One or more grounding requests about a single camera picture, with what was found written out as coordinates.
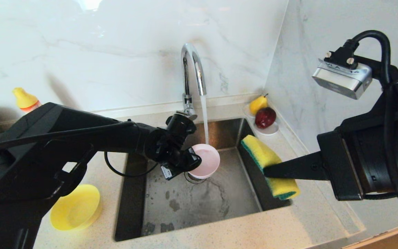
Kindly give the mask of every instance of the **sponge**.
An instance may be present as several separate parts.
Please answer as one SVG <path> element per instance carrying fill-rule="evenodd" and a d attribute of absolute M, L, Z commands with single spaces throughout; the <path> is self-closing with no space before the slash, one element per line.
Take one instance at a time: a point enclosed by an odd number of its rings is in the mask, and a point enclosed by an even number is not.
<path fill-rule="evenodd" d="M 282 162 L 281 158 L 279 158 L 272 149 L 254 136 L 246 136 L 241 143 L 262 172 L 264 167 Z M 294 179 L 267 177 L 265 177 L 265 179 L 275 198 L 287 200 L 300 194 L 299 187 Z"/>

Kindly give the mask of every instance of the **sink drain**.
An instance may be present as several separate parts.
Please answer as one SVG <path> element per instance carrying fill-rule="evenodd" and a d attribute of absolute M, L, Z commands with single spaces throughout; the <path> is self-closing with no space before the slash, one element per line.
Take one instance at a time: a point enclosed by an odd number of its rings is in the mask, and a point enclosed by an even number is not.
<path fill-rule="evenodd" d="M 185 176 L 185 179 L 189 182 L 189 183 L 193 183 L 193 184 L 199 184 L 199 183 L 203 183 L 205 182 L 207 179 L 198 179 L 192 175 L 190 175 L 188 172 L 184 172 L 183 176 Z"/>

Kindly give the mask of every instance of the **red apple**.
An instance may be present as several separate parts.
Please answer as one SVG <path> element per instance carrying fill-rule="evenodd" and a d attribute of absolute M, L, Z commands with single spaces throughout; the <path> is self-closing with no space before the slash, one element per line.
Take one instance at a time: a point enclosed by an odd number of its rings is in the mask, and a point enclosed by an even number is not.
<path fill-rule="evenodd" d="M 271 126 L 276 120 L 276 112 L 271 107 L 265 107 L 260 109 L 256 113 L 256 126 L 260 129 L 265 129 Z"/>

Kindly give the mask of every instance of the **faucet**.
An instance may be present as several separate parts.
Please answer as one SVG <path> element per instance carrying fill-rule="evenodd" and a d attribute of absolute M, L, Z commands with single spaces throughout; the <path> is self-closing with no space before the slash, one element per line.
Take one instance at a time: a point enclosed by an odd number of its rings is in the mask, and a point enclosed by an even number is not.
<path fill-rule="evenodd" d="M 182 94 L 183 112 L 188 116 L 189 119 L 195 120 L 197 118 L 197 115 L 193 106 L 193 97 L 190 94 L 190 85 L 188 80 L 188 63 L 193 63 L 200 96 L 207 94 L 205 80 L 203 77 L 202 64 L 200 62 L 198 52 L 193 44 L 186 43 L 182 46 L 181 58 L 183 66 L 183 83 L 185 87 L 185 92 Z"/>

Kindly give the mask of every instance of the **fruit plate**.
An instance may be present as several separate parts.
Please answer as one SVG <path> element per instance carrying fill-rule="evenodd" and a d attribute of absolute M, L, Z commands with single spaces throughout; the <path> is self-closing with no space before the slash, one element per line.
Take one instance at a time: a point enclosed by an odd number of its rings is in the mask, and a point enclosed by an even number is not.
<path fill-rule="evenodd" d="M 260 129 L 256 126 L 253 120 L 253 127 L 254 129 L 256 129 L 256 131 L 258 131 L 260 134 L 264 136 L 271 136 L 279 130 L 279 125 L 277 124 L 277 122 L 274 122 L 271 126 L 268 126 L 265 129 Z"/>
<path fill-rule="evenodd" d="M 250 117 L 250 118 L 255 118 L 255 117 L 256 117 L 255 115 L 252 115 L 252 114 L 251 114 L 251 111 L 250 111 L 250 104 L 246 104 L 246 105 L 242 108 L 242 110 L 243 110 L 244 114 L 247 115 L 248 117 Z"/>

